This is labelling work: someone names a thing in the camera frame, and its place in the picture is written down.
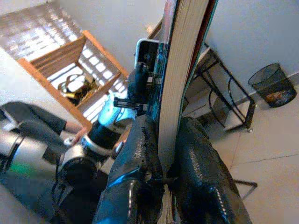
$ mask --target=human hand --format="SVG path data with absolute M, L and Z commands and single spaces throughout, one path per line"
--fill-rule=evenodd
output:
M 74 139 L 71 141 L 71 146 L 76 145 L 79 140 L 87 133 L 87 128 L 83 127 L 79 132 L 77 132 L 76 136 Z

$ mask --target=person's arm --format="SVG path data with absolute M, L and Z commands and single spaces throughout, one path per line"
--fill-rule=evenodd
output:
M 71 145 L 75 145 L 86 133 L 87 128 L 81 125 L 77 125 L 73 122 L 67 121 L 64 130 L 69 133 L 76 134 L 74 139 L 71 141 Z
M 82 128 L 83 127 L 81 125 L 77 125 L 76 123 L 67 121 L 66 124 L 65 124 L 64 130 L 66 132 L 69 132 L 69 133 L 72 133 L 72 134 L 76 134 L 79 131 L 81 131 Z
M 26 104 L 33 114 L 36 115 L 41 121 L 48 125 L 58 135 L 64 130 L 66 126 L 66 120 L 50 113 L 49 111 L 32 104 Z

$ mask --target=black metal frame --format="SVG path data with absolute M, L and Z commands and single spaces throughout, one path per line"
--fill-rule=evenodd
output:
M 256 182 L 242 181 L 242 180 L 234 180 L 235 183 L 251 186 L 251 189 L 242 197 L 242 200 L 245 200 L 256 188 Z
M 216 93 L 216 95 L 220 98 L 220 100 L 225 104 L 225 106 L 231 110 L 237 117 L 238 119 L 242 122 L 241 126 L 245 126 L 248 129 L 251 126 L 251 122 L 252 122 L 252 117 L 253 117 L 253 113 L 254 113 L 254 109 L 255 109 L 255 101 L 249 96 L 249 94 L 245 91 L 245 89 L 241 86 L 241 84 L 235 79 L 235 77 L 232 75 L 232 73 L 224 66 L 223 62 L 221 61 L 221 59 L 213 52 L 213 50 L 211 49 L 211 56 L 203 63 L 203 65 L 200 66 L 200 68 L 197 68 L 195 71 L 195 76 L 194 79 L 201 77 L 206 84 L 211 88 L 211 92 L 209 95 L 209 106 L 211 109 L 212 114 L 214 115 L 215 119 L 225 128 L 225 125 L 220 121 L 220 119 L 216 116 L 212 105 L 211 105 L 211 94 L 212 91 L 214 91 Z M 210 62 L 211 59 L 214 59 L 215 62 L 213 62 L 211 65 L 207 66 Z M 225 71 L 226 74 L 228 74 L 229 76 L 229 81 L 228 81 L 228 94 L 229 97 L 232 101 L 231 105 L 223 96 L 223 94 L 221 93 L 221 91 L 219 90 L 219 88 L 217 87 L 216 83 L 214 82 L 209 70 L 214 67 L 215 65 L 219 64 L 221 68 L 223 68 L 223 70 Z M 231 92 L 231 88 L 230 88 L 230 84 L 231 81 L 234 81 L 234 83 L 239 87 L 239 89 L 244 93 L 244 95 L 246 96 L 246 98 L 250 101 L 250 105 L 247 111 L 247 114 L 244 115 L 238 108 L 236 102 L 233 99 L 232 96 L 232 92 Z

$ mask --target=black cable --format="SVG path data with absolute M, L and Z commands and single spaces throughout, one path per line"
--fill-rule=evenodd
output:
M 235 183 L 251 186 L 251 189 L 242 197 L 242 200 L 245 200 L 256 188 L 256 182 L 242 181 L 242 180 L 234 180 Z
M 55 183 L 52 187 L 52 199 L 53 203 L 55 204 L 55 189 L 58 185 L 58 167 L 59 167 L 59 159 L 56 160 L 56 169 L 55 169 Z
M 60 208 L 59 208 L 59 203 L 60 203 L 61 197 L 62 197 L 62 195 L 64 193 L 64 190 L 65 190 L 65 185 L 61 186 L 62 190 L 59 194 L 58 201 L 56 202 L 56 200 L 55 200 L 55 190 L 56 190 L 56 187 L 58 186 L 58 167 L 59 167 L 59 159 L 56 160 L 55 183 L 52 187 L 52 199 L 53 199 L 53 207 L 54 207 L 54 216 L 56 214 L 58 214 L 62 218 L 64 223 L 71 224 L 71 221 L 68 219 L 66 214 L 62 210 L 60 210 Z

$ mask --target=gray sleeve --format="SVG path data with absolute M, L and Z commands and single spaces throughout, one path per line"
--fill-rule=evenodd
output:
M 58 135 L 65 129 L 66 121 L 36 105 L 28 105 L 31 111 Z

